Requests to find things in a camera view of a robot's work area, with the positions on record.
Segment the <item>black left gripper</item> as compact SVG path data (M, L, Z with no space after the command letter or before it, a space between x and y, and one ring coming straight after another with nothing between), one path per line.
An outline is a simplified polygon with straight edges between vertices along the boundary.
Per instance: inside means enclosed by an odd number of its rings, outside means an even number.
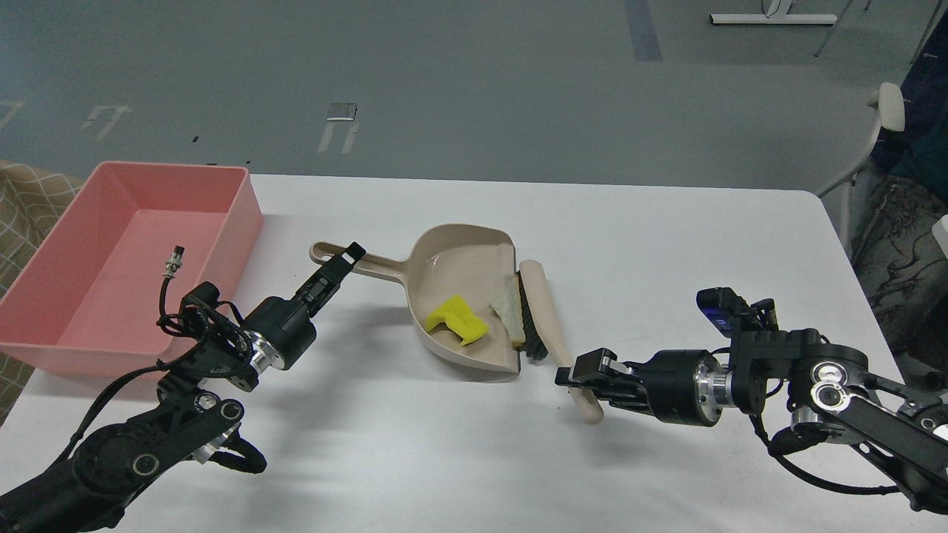
M322 264L295 292L293 299L265 298L241 322L250 337L251 367L263 372L272 367L288 370L317 338L314 318L335 296L343 280L366 255L352 242Z

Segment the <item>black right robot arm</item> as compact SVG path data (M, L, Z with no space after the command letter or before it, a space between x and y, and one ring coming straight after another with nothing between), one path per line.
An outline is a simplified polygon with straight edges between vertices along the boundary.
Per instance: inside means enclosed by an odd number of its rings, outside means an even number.
M739 409L769 456L802 481L840 494L900 493L915 512L946 513L942 399L874 374L867 355L816 329L780 330L770 299L749 304L721 287L698 292L696 304L730 341L726 363L707 350L622 362L596 349L559 368L556 384L663 423L712 427L725 409ZM789 462L819 444L850 446L892 485L829 482Z

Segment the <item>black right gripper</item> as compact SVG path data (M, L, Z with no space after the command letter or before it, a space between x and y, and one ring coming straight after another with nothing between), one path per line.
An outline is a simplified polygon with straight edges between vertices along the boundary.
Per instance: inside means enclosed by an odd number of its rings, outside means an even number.
M713 427L734 408L730 367L707 350L663 350L641 365L599 348L579 355L572 368L557 368L555 384L588 392L616 409L663 423Z

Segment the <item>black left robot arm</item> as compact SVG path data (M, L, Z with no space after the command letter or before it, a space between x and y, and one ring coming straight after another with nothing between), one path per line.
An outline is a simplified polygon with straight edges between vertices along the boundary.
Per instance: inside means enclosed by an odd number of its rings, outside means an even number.
M159 291L158 326L193 347L175 360L116 378L93 401L64 451L30 481L2 496L4 532L88 532L111 529L126 507L164 472L183 462L217 463L258 475L267 459L239 432L246 409L204 388L226 379L251 392L269 368L287 370L317 337L315 314L365 256L352 243L331 255L290 299L268 297L247 317L228 318L217 286L203 282L167 310L170 281L183 247L169 257ZM157 405L94 432L92 422L133 379L159 372Z

